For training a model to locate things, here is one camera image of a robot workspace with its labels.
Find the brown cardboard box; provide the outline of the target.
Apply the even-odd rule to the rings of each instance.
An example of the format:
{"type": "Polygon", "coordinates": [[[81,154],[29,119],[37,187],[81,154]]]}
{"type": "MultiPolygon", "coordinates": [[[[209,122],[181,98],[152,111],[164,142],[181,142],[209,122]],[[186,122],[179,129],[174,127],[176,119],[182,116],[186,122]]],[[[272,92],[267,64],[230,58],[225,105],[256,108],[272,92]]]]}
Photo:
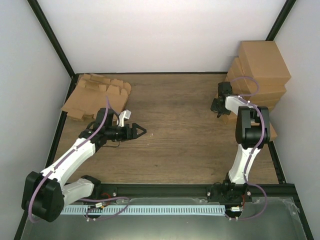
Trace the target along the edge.
{"type": "Polygon", "coordinates": [[[237,122],[237,115],[231,112],[229,115],[222,114],[219,119],[226,125],[235,124],[237,122]]]}
{"type": "Polygon", "coordinates": [[[274,127],[272,126],[272,124],[270,124],[270,139],[269,141],[272,142],[274,141],[276,138],[277,138],[277,132],[276,130],[274,129],[274,127]]]}

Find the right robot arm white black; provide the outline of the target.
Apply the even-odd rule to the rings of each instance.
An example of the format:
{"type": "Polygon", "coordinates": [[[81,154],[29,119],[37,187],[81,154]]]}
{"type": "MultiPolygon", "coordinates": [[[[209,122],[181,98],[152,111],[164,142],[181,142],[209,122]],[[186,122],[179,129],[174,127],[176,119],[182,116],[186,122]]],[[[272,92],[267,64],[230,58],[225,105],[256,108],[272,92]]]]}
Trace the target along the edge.
{"type": "Polygon", "coordinates": [[[222,188],[223,198],[229,202],[240,196],[237,185],[246,184],[253,162],[271,138],[269,108],[256,105],[233,93],[231,83],[223,81],[217,85],[217,97],[210,110],[217,117],[236,115],[235,140],[238,144],[236,157],[228,172],[230,184],[222,188]]]}

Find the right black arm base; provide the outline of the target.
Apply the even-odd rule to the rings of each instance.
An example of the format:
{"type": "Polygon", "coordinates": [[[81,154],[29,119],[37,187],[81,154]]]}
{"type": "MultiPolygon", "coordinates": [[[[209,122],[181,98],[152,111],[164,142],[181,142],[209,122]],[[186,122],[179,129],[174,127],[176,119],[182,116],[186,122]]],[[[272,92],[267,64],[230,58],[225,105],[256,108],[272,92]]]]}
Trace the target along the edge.
{"type": "Polygon", "coordinates": [[[247,194],[248,185],[236,184],[225,179],[222,182],[215,182],[206,187],[207,199],[209,202],[220,204],[240,205],[243,202],[251,202],[252,197],[247,194]]]}

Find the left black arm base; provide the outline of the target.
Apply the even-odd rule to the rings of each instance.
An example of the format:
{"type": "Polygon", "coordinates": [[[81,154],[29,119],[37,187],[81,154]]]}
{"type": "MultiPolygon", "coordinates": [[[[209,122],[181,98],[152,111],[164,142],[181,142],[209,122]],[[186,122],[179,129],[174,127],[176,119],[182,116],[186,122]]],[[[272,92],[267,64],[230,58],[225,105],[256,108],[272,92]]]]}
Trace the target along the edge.
{"type": "Polygon", "coordinates": [[[82,199],[82,201],[89,202],[90,200],[102,200],[103,198],[112,198],[118,195],[118,188],[109,184],[104,184],[97,178],[89,175],[83,175],[82,179],[89,180],[93,184],[93,191],[90,196],[82,199]]]}

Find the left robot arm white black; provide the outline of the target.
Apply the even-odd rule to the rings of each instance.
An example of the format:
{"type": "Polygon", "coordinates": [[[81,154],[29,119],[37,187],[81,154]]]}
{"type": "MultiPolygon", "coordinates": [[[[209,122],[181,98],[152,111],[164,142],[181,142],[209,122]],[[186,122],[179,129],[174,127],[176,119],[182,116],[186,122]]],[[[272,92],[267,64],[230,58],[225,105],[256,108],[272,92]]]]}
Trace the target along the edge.
{"type": "Polygon", "coordinates": [[[131,116],[129,110],[117,114],[109,107],[101,108],[96,119],[90,122],[73,146],[58,160],[41,172],[32,171],[25,179],[21,207],[28,218],[53,222],[62,210],[77,201],[98,203],[102,196],[101,181],[84,175],[68,184],[71,175],[108,141],[135,140],[147,133],[137,123],[125,123],[131,116]]]}

